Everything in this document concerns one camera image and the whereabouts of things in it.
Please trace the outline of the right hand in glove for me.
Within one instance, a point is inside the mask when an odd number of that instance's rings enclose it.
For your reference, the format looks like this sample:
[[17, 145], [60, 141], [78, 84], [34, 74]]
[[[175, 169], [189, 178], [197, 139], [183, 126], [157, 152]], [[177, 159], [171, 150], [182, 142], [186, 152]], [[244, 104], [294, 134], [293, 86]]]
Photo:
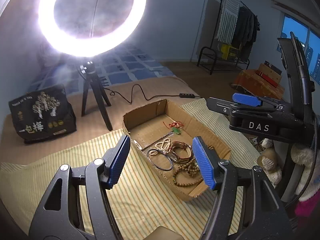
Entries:
[[289, 203], [295, 197], [306, 201], [319, 191], [319, 154], [301, 144], [287, 144], [264, 139], [265, 149], [257, 159], [281, 201]]

